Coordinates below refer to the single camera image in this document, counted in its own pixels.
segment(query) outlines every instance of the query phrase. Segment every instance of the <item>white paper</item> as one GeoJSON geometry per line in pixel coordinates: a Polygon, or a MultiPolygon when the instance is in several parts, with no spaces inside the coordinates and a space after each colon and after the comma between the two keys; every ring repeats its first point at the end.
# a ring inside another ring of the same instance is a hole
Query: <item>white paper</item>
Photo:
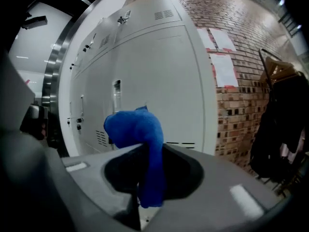
{"type": "Polygon", "coordinates": [[[234,86],[238,87],[234,66],[229,54],[209,54],[216,71],[218,87],[234,86]]]}
{"type": "Polygon", "coordinates": [[[215,50],[216,47],[214,46],[213,42],[211,41],[209,34],[207,32],[206,28],[197,29],[199,36],[201,37],[201,40],[204,44],[204,47],[207,50],[215,50]]]}
{"type": "Polygon", "coordinates": [[[226,32],[218,29],[210,29],[210,31],[219,49],[236,52],[236,48],[226,32]]]}

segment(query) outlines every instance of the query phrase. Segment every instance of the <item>blue fabric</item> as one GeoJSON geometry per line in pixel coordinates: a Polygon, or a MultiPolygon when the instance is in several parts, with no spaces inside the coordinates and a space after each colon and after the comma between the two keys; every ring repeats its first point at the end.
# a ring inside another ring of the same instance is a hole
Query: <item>blue fabric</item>
{"type": "Polygon", "coordinates": [[[118,148],[139,143],[149,146],[149,168],[139,183],[138,197],[143,208],[162,206],[166,180],[162,162],[163,132],[159,120],[145,106],[108,116],[104,129],[118,148]]]}

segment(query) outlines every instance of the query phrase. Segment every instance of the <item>ventilation slot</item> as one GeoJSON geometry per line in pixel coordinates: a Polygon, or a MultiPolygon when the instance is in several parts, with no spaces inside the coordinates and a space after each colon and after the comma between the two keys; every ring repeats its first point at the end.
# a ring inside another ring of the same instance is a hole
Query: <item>ventilation slot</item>
{"type": "Polygon", "coordinates": [[[105,44],[107,44],[109,40],[110,40],[110,35],[107,35],[107,36],[101,41],[101,44],[100,44],[99,49],[100,49],[101,47],[103,47],[105,44]]]}
{"type": "Polygon", "coordinates": [[[174,16],[172,10],[165,10],[164,11],[164,17],[171,17],[174,16]]]}
{"type": "Polygon", "coordinates": [[[166,143],[170,145],[181,146],[187,149],[195,149],[195,143],[177,143],[177,142],[166,142],[166,143]]]}
{"type": "Polygon", "coordinates": [[[158,19],[162,19],[163,18],[163,14],[162,14],[162,12],[157,12],[157,13],[155,13],[154,14],[154,19],[155,20],[158,20],[158,19]]]}
{"type": "Polygon", "coordinates": [[[98,144],[107,147],[107,142],[105,138],[105,133],[102,131],[96,130],[98,144]]]}

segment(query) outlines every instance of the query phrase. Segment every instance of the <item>brick wall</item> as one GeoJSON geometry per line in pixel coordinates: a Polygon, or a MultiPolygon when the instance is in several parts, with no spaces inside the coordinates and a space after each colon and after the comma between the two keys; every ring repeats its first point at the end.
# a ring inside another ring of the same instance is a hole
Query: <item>brick wall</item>
{"type": "Polygon", "coordinates": [[[230,56],[237,71],[239,87],[217,87],[216,155],[252,173],[248,165],[250,149],[268,103],[269,92],[259,82],[263,65],[258,49],[263,47],[280,56],[282,51],[277,38],[285,33],[271,12],[252,0],[178,1],[196,27],[225,30],[237,49],[230,56]]]}

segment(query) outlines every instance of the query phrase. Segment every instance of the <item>white wall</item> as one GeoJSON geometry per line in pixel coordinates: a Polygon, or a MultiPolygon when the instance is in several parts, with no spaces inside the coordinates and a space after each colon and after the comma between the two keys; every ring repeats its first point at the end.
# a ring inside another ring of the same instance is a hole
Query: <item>white wall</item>
{"type": "Polygon", "coordinates": [[[41,2],[29,13],[32,18],[45,15],[48,23],[28,30],[21,28],[12,44],[9,58],[24,80],[36,82],[28,85],[40,98],[47,61],[71,16],[41,2]]]}
{"type": "Polygon", "coordinates": [[[298,32],[293,38],[290,39],[290,41],[297,56],[302,55],[309,50],[302,32],[298,32]]]}
{"type": "Polygon", "coordinates": [[[58,106],[62,135],[70,156],[78,156],[78,152],[72,130],[67,124],[67,118],[70,117],[71,72],[69,66],[74,62],[78,48],[85,37],[96,27],[103,17],[109,17],[111,14],[121,9],[125,4],[125,1],[126,0],[102,0],[86,17],[77,30],[64,58],[60,76],[58,106]]]}

